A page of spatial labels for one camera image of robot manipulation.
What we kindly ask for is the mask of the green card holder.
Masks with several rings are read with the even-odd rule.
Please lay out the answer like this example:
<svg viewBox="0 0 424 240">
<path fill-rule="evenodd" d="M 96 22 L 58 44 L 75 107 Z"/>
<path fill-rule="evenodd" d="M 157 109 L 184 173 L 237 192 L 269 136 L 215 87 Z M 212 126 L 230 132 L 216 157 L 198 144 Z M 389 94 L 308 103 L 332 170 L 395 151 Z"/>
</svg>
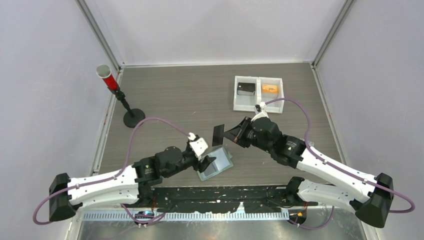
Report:
<svg viewBox="0 0 424 240">
<path fill-rule="evenodd" d="M 206 168 L 204 172 L 198 172 L 198 176 L 201 181 L 206 181 L 234 166 L 232 162 L 233 156 L 223 146 L 216 148 L 207 156 L 214 157 L 215 160 Z"/>
</svg>

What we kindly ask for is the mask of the black credit card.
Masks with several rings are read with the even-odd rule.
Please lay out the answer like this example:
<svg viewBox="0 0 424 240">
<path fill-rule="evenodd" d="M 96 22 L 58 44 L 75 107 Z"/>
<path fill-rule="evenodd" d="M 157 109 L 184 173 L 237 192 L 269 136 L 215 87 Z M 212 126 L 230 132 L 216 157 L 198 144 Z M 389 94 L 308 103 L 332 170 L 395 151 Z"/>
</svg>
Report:
<svg viewBox="0 0 424 240">
<path fill-rule="evenodd" d="M 212 146 L 221 146 L 223 144 L 224 140 L 224 130 L 225 125 L 220 124 L 213 127 L 213 133 L 212 133 Z"/>
</svg>

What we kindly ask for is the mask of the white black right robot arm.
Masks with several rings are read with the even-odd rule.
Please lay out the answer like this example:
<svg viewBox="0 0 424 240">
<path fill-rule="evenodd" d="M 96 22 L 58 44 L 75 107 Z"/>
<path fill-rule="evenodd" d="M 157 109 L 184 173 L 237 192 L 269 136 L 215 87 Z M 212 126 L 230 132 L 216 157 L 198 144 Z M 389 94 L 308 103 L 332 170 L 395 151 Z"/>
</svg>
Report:
<svg viewBox="0 0 424 240">
<path fill-rule="evenodd" d="M 256 147 L 270 154 L 278 164 L 311 173 L 328 182 L 315 183 L 293 177 L 286 186 L 285 198 L 291 205 L 320 202 L 343 208 L 362 222 L 383 228 L 394 194 L 393 178 L 385 173 L 377 176 L 344 165 L 307 148 L 304 140 L 283 134 L 269 118 L 246 117 L 237 126 L 224 131 L 223 137 L 248 148 Z"/>
</svg>

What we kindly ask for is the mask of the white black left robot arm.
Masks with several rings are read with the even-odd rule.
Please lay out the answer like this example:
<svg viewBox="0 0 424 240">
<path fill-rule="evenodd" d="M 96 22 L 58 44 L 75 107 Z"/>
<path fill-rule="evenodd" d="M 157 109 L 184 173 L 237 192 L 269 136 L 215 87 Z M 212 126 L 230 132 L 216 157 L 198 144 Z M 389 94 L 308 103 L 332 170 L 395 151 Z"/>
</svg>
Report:
<svg viewBox="0 0 424 240">
<path fill-rule="evenodd" d="M 120 204 L 148 207 L 154 199 L 152 186 L 188 168 L 202 173 L 215 159 L 209 155 L 198 158 L 190 146 L 184 151 L 170 146 L 127 166 L 123 172 L 80 178 L 58 174 L 48 191 L 48 219 L 59 222 L 72 218 L 78 210 Z"/>
</svg>

